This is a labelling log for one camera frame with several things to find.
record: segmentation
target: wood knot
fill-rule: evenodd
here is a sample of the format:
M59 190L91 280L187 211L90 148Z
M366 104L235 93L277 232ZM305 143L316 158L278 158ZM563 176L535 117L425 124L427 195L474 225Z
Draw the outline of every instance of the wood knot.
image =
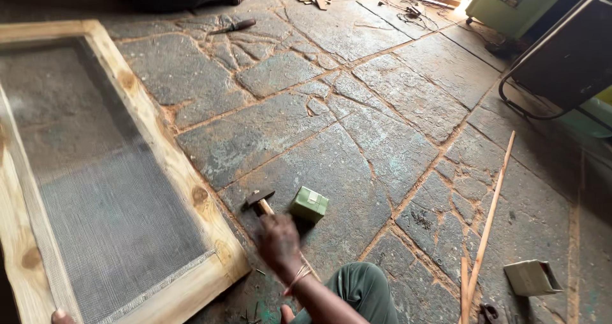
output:
M193 205L199 206L208 199L208 191L202 187L195 187L192 190Z
M21 265L26 269L34 269L42 262L42 257L37 247L30 248L21 259Z
M131 89L136 83L136 76L133 73L126 70L119 71L118 81L125 89Z

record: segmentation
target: wooden frame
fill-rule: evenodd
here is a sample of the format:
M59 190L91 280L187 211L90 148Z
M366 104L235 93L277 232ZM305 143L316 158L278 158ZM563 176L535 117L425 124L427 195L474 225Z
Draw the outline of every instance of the wooden frame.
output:
M117 323L183 323L219 293L250 271L246 254L220 214L203 180L167 133L162 118L140 81L97 20L0 25L0 45L83 37L96 54L114 89L148 142L159 166L174 181L176 191L189 199L216 252L182 274ZM0 87L0 104L7 98ZM26 208L24 190L40 198L17 126L8 110L0 118L0 241L7 273L22 324L49 323L56 309ZM36 208L44 213L44 206ZM50 234L51 245L56 247ZM82 323L79 313L72 313Z

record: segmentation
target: cardboard box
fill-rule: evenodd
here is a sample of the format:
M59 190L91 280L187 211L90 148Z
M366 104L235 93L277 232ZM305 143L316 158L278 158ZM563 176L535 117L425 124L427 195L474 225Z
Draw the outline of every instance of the cardboard box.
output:
M300 187L289 206L292 215L317 223L325 215L329 200L319 193Z
M504 266L516 295L535 297L563 291L548 262L529 260Z

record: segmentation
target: stone floor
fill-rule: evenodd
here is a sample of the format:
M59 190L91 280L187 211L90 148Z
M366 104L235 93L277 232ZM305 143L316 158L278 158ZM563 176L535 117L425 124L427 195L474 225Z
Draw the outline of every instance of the stone floor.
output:
M190 323L243 323L256 308L277 323L279 306L293 306L256 257L258 224L243 203L271 187L272 208L284 212L302 185L330 199L325 218L303 230L322 278L373 262L402 323L455 323L460 257L476 257L513 130L477 295L507 309L509 324L608 322L612 172L596 155L609 151L589 140L595 153L585 152L556 123L506 107L496 88L509 63L459 18L427 9L438 31L401 22L378 0L336 0L328 11L246 0L169 15L119 0L3 0L0 21L100 19L209 183L265 274L249 274ZM206 34L251 17L249 30ZM551 262L565 292L512 295L502 266L533 258Z

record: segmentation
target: black metal stand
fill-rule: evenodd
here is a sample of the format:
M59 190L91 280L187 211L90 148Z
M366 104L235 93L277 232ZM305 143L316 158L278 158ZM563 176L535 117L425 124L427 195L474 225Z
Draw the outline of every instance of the black metal stand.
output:
M555 118L561 117L561 116L565 115L566 113L576 109L577 111L579 111L580 113L582 113L586 117L590 118L591 120L593 120L594 122L598 123L599 125L601 125L605 129L608 129L608 131L612 132L612 126L608 125L606 122L603 122L601 119L599 119L598 117L596 117L592 113L589 113L586 110L582 109L579 105L576 105L575 107L572 107L572 108L569 108L569 109L568 108L563 109L561 112L559 112L559 113L557 113L555 115L543 117L543 116L532 114L531 112L529 112L528 110L524 109L520 105L518 105L515 102L509 100L509 98L506 97L506 95L504 94L504 84L512 76L512 74L516 71L517 67L521 63L528 61L534 54L536 54L538 48L543 48L544 46L546 46L546 44L551 40L550 36L561 25L563 25L566 20L571 19L571 17L577 12L577 10L579 10L587 1L592 1L592 0L580 0L580 2L578 2L578 4L576 4L574 7L572 7L572 9L568 13L566 13L559 20L559 22L555 23L541 38L538 39L538 41L536 41L532 46L530 46L523 54L521 54L521 56L519 56L512 63L512 65L510 66L510 71L506 74L506 76L504 76L501 79L501 82L499 83L499 96L512 109L518 110L520 113L524 114L526 117L529 117L529 118L544 119L544 120L546 120L546 119L555 119Z

